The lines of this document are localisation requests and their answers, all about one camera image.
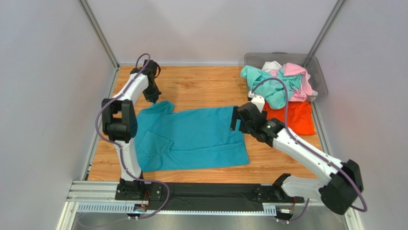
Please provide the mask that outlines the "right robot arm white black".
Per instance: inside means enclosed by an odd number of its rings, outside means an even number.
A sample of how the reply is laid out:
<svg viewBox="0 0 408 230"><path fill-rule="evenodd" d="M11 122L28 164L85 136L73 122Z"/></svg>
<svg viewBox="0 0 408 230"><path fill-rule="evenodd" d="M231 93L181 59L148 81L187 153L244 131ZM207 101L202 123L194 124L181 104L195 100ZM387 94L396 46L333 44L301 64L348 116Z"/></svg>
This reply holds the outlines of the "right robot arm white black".
<svg viewBox="0 0 408 230"><path fill-rule="evenodd" d="M254 103L234 106L230 130L250 134L258 142L266 143L301 163L315 179L282 174L274 185L288 196L321 202L332 212L343 215L357 199L362 198L363 180L358 163L334 158L296 135L279 119L267 119Z"/></svg>

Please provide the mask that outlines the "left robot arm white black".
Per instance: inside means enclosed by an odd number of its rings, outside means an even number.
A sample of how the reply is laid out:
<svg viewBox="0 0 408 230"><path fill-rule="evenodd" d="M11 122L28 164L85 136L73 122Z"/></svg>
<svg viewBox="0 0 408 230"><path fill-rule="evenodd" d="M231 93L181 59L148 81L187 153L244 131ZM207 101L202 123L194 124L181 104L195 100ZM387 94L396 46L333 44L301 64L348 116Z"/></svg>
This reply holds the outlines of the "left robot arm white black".
<svg viewBox="0 0 408 230"><path fill-rule="evenodd" d="M157 62L146 59L142 67L132 69L129 80L118 94L102 101L98 115L102 120L102 131L108 142L114 145L121 167L116 200L144 200L148 196L134 145L138 129L134 104L141 95L149 103L157 102L161 92L155 79L160 71Z"/></svg>

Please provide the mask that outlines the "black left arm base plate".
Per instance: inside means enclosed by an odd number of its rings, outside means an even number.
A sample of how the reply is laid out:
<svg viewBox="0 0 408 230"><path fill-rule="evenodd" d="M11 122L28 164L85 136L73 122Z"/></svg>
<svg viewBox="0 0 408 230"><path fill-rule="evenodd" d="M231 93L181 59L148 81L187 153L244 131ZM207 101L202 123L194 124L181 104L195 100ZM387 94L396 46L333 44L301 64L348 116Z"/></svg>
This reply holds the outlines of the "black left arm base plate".
<svg viewBox="0 0 408 230"><path fill-rule="evenodd" d="M115 200L160 201L164 186L160 183L126 181L121 179L116 187Z"/></svg>

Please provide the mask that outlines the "teal t shirt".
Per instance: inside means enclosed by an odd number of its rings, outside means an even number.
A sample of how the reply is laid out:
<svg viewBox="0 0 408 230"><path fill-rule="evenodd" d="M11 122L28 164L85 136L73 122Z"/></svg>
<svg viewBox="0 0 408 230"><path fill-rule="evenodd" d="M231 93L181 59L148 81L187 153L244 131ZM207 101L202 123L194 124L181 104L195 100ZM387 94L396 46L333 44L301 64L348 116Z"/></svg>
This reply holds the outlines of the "teal t shirt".
<svg viewBox="0 0 408 230"><path fill-rule="evenodd" d="M170 101L137 116L135 150L144 172L249 164L243 133L230 130L232 106L174 111Z"/></svg>

